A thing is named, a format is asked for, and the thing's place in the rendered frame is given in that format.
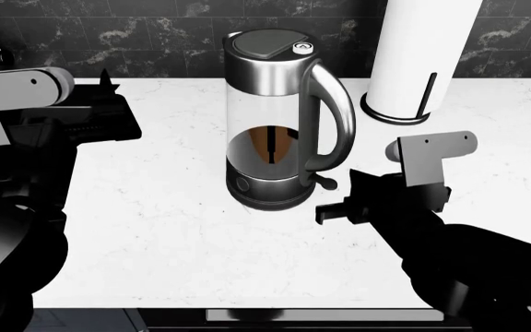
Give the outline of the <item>black paper towel holder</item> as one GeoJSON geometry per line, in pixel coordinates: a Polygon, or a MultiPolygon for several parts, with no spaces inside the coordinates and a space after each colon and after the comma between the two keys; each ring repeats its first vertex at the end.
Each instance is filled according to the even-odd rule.
{"type": "Polygon", "coordinates": [[[423,96],[420,100],[419,109],[417,110],[417,113],[414,118],[394,118],[392,116],[382,115],[381,113],[376,112],[371,107],[369,107],[369,105],[367,104],[366,93],[364,93],[363,96],[361,96],[360,98],[360,107],[366,115],[369,115],[374,120],[380,121],[385,124],[401,125],[401,126],[422,124],[423,122],[427,121],[431,115],[430,113],[425,114],[424,112],[428,104],[428,100],[430,98],[433,85],[435,83],[437,76],[438,76],[437,73],[431,73],[428,79],[426,88],[424,90],[423,96]]]}

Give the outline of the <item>white paper towel roll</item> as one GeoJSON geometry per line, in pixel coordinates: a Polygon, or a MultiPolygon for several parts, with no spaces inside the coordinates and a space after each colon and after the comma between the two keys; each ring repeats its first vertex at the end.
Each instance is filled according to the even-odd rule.
{"type": "Polygon", "coordinates": [[[441,107],[483,0],[387,0],[367,104],[382,115],[414,118],[431,73],[425,109],[441,107]]]}

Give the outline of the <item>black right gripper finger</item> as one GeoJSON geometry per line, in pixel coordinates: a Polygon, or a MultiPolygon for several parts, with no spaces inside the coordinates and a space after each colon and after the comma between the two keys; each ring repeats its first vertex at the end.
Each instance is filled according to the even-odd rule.
{"type": "Polygon", "coordinates": [[[322,226],[326,220],[346,218],[352,221],[352,208],[345,202],[315,207],[315,222],[322,226]]]}
{"type": "Polygon", "coordinates": [[[355,169],[349,170],[349,180],[351,194],[370,193],[377,187],[377,176],[355,169]]]}

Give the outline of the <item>glass and steel electric kettle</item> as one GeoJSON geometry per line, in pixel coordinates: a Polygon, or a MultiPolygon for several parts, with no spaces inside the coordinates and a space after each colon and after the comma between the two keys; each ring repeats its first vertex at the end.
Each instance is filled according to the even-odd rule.
{"type": "Polygon", "coordinates": [[[294,208],[321,186],[312,173],[347,159],[356,134],[351,98],[312,35],[247,30],[222,43],[227,189],[248,208],[294,208]]]}

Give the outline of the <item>black kettle power lever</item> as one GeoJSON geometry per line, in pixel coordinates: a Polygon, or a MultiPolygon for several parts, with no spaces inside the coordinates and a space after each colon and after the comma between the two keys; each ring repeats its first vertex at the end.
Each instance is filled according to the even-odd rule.
{"type": "Polygon", "coordinates": [[[321,185],[325,190],[337,190],[337,182],[334,179],[325,178],[318,173],[312,173],[310,180],[321,185]]]}

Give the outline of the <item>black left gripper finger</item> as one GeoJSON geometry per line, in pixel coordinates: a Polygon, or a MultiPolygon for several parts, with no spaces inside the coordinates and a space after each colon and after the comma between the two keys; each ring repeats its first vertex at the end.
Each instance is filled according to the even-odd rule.
{"type": "Polygon", "coordinates": [[[120,85],[113,84],[107,69],[103,68],[100,73],[98,87],[103,94],[115,94],[115,91],[120,87],[120,85]]]}

